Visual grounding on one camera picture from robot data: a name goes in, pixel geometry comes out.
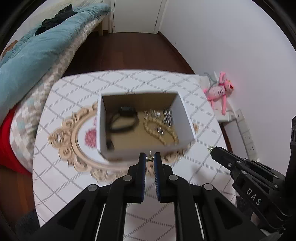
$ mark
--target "pink plush toy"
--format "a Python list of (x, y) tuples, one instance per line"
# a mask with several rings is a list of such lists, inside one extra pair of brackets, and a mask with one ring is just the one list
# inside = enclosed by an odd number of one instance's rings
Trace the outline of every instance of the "pink plush toy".
[(226, 79), (225, 72), (220, 72), (218, 85), (204, 89), (204, 93), (207, 96), (207, 100), (211, 102), (212, 108), (214, 108), (214, 100), (222, 99), (222, 115), (226, 113), (226, 95), (230, 95), (233, 91), (233, 84), (230, 80)]

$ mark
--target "white tablecloth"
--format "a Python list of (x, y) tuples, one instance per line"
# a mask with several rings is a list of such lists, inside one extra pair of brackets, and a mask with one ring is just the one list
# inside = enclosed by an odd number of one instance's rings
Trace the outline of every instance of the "white tablecloth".
[[(33, 191), (40, 226), (59, 212), (89, 184), (99, 186), (89, 171), (78, 172), (61, 160), (49, 135), (62, 121), (84, 106), (91, 106), (99, 93), (178, 91), (183, 96), (192, 122), (199, 125), (197, 140), (190, 151), (170, 163), (173, 172), (192, 184), (211, 183), (232, 203), (235, 190), (229, 171), (212, 160), (207, 148), (226, 148), (218, 121), (199, 86), (198, 75), (161, 71), (120, 70), (69, 76), (57, 81), (46, 101), (37, 131), (33, 159)], [(128, 204), (125, 240), (175, 240), (173, 204), (157, 202), (154, 178), (147, 177), (142, 204)]]

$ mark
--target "teal comforter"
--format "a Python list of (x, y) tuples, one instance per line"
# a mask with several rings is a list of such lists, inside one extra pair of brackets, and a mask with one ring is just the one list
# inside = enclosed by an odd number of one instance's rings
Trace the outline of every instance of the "teal comforter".
[(77, 14), (42, 34), (34, 36), (40, 25), (29, 31), (6, 53), (0, 62), (0, 125), (8, 111), (49, 70), (80, 30), (110, 10), (104, 3), (74, 9)]

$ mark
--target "red fabric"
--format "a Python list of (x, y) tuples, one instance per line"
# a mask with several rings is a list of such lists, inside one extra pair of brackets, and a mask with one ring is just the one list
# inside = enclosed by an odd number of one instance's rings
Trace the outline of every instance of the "red fabric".
[(27, 175), (32, 175), (15, 157), (9, 142), (9, 132), (16, 106), (12, 108), (0, 126), (0, 165)]

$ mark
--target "white box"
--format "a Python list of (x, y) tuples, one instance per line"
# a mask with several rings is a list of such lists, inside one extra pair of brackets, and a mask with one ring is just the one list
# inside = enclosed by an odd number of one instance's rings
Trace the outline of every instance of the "white box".
[[(128, 133), (108, 134), (114, 143), (114, 150), (108, 150), (106, 145), (106, 117), (117, 112), (121, 106), (131, 106), (136, 109), (140, 119), (139, 127)], [(178, 136), (178, 144), (171, 143), (163, 145), (156, 138), (150, 136), (143, 127), (143, 113), (145, 110), (171, 109), (173, 116), (173, 127)], [(142, 92), (136, 94), (103, 94), (98, 98), (97, 112), (97, 149), (98, 152), (107, 160), (137, 160), (140, 152), (148, 156), (160, 152), (162, 155), (182, 150), (195, 139), (195, 131), (192, 122), (185, 108), (183, 99), (178, 92)]]

